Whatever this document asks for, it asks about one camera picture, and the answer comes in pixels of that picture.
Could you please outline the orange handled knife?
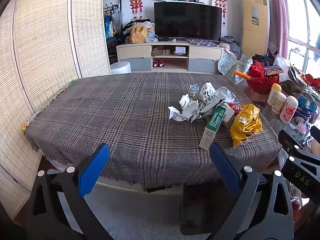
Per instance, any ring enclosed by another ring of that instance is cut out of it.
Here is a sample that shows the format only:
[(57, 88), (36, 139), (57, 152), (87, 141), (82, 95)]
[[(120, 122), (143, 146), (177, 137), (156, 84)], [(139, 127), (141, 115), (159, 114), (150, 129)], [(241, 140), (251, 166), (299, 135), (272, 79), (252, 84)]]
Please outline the orange handled knife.
[(242, 73), (242, 72), (240, 72), (240, 71), (238, 71), (238, 70), (235, 70), (235, 71), (234, 71), (234, 74), (237, 75), (237, 76), (239, 76), (239, 77), (242, 77), (242, 78), (245, 79), (245, 80), (250, 80), (250, 79), (251, 79), (251, 77), (250, 77), (249, 75), (247, 75), (247, 74), (245, 74), (245, 73)]

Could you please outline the yellow cap lotion bottle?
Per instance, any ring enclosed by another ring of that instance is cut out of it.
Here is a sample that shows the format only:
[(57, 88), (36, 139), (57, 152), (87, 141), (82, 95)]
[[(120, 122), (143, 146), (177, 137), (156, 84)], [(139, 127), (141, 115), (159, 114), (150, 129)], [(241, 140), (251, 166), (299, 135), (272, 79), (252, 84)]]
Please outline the yellow cap lotion bottle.
[(281, 90), (282, 90), (282, 88), (279, 84), (274, 83), (272, 85), (270, 93), (269, 93), (269, 95), (267, 97), (267, 101), (266, 101), (269, 106), (273, 105), (275, 99), (277, 98), (277, 95), (281, 92)]

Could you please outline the blue tin box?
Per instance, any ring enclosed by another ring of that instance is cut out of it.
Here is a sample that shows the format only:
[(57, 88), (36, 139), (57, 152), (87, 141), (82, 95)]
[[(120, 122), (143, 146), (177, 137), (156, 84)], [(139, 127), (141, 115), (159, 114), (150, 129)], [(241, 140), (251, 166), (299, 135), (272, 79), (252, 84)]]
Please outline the blue tin box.
[(297, 107), (297, 109), (291, 119), (291, 122), (295, 125), (298, 125), (300, 123), (306, 125), (309, 122), (311, 116), (312, 116), (311, 111), (304, 110), (300, 107)]

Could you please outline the green white medicine box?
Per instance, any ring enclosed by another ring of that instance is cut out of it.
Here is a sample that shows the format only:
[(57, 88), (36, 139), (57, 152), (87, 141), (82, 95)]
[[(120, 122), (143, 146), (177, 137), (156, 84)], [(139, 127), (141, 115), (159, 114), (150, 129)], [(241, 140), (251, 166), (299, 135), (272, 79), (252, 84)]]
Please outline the green white medicine box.
[(202, 135), (199, 147), (208, 151), (214, 138), (226, 116), (227, 103), (220, 103), (214, 109), (211, 119), (208, 121)]

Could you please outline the small white paper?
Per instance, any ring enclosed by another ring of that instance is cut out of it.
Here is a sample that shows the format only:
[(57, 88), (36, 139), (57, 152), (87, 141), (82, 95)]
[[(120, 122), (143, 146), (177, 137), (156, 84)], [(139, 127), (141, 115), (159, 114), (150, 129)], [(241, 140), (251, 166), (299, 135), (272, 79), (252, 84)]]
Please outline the small white paper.
[(169, 119), (179, 122), (193, 122), (199, 116), (199, 101), (193, 100), (188, 94), (183, 95), (178, 104), (180, 105), (180, 109), (173, 106), (168, 107)]

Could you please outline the grey plaid tablecloth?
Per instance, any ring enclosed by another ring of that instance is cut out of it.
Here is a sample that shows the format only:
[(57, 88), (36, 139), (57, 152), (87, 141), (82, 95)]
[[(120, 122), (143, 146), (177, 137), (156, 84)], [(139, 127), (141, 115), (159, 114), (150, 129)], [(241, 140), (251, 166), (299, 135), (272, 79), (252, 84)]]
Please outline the grey plaid tablecloth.
[(48, 160), (78, 165), (101, 143), (110, 147), (103, 176), (147, 187), (194, 185), (219, 175), (199, 147), (205, 119), (178, 122), (190, 85), (226, 87), (250, 103), (230, 79), (215, 74), (132, 73), (78, 79), (29, 124), (25, 136)]

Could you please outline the white round stool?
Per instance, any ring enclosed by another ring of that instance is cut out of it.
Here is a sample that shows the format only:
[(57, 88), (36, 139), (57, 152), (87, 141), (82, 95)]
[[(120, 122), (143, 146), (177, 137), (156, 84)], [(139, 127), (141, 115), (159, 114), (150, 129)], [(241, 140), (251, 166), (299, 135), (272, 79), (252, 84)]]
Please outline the white round stool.
[(129, 61), (120, 61), (110, 65), (111, 74), (129, 74), (131, 73), (131, 64)]

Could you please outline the red cigarette pack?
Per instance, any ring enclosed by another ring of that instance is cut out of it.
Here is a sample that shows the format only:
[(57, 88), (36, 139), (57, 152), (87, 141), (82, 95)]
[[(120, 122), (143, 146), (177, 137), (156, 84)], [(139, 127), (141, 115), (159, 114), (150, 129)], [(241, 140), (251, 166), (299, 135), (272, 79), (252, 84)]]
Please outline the red cigarette pack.
[(229, 107), (234, 111), (235, 114), (239, 114), (243, 109), (243, 106), (240, 103), (228, 103)]

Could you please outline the clear plastic wrapper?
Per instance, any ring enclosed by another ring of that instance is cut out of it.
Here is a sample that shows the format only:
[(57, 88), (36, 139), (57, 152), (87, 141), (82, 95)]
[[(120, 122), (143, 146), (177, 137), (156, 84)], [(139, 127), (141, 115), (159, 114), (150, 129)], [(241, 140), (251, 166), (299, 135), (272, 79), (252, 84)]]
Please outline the clear plastic wrapper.
[(229, 102), (229, 103), (238, 103), (239, 102), (239, 100), (236, 98), (235, 94), (233, 92), (231, 92), (226, 87), (220, 87), (216, 91), (220, 92), (223, 95), (223, 99), (225, 100), (225, 102)]

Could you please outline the floral patterned cloth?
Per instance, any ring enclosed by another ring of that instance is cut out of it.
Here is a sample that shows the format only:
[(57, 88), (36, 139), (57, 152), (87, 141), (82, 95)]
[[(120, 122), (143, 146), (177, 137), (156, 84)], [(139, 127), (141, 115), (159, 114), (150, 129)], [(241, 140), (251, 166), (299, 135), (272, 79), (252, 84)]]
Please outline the floral patterned cloth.
[(234, 54), (228, 54), (218, 61), (218, 71), (227, 77), (235, 77), (234, 71), (240, 71), (244, 74), (247, 73), (253, 60), (244, 54), (238, 59)]

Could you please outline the yellow snack bag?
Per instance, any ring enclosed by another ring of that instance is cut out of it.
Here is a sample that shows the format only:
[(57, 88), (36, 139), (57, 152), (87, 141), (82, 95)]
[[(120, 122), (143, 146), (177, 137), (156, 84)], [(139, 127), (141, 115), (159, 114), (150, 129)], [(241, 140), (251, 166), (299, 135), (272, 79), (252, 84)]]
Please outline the yellow snack bag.
[(233, 147), (246, 144), (263, 132), (263, 124), (259, 113), (260, 109), (251, 103), (242, 107), (229, 130)]

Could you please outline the white lozenge packaging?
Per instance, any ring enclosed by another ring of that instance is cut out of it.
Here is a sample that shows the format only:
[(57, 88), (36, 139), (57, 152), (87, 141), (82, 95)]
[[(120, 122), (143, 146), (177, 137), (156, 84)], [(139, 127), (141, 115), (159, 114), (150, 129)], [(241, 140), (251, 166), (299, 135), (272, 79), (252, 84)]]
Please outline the white lozenge packaging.
[(202, 86), (200, 90), (200, 113), (196, 119), (210, 115), (217, 104), (219, 104), (221, 101), (225, 102), (225, 100), (223, 99), (223, 95), (216, 90), (217, 89), (215, 89), (210, 82), (207, 82)]

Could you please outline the white cream lotion bottle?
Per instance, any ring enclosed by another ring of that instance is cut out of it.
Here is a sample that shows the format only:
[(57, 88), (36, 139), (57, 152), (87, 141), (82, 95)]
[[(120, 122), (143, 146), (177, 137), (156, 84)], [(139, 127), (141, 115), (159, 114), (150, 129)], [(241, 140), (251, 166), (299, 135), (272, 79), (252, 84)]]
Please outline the white cream lotion bottle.
[(282, 92), (278, 93), (272, 104), (272, 107), (271, 107), (272, 111), (276, 114), (280, 114), (286, 100), (287, 100), (287, 96), (284, 93)]

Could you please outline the beige standing air conditioner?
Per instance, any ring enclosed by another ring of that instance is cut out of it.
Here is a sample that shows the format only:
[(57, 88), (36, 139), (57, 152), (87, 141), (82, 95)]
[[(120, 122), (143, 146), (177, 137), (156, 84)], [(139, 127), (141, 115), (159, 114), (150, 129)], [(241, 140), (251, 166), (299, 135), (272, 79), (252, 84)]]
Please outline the beige standing air conditioner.
[(243, 53), (247, 57), (266, 55), (269, 35), (269, 0), (243, 0)]

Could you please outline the red woven basket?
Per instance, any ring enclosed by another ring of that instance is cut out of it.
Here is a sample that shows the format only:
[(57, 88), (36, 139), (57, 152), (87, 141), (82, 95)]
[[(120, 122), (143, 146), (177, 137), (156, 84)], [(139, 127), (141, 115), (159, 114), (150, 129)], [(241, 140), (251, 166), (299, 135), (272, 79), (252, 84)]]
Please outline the red woven basket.
[(251, 78), (247, 80), (248, 86), (261, 95), (269, 94), (274, 83), (279, 83), (279, 75), (268, 76), (259, 61), (253, 61), (247, 75)]

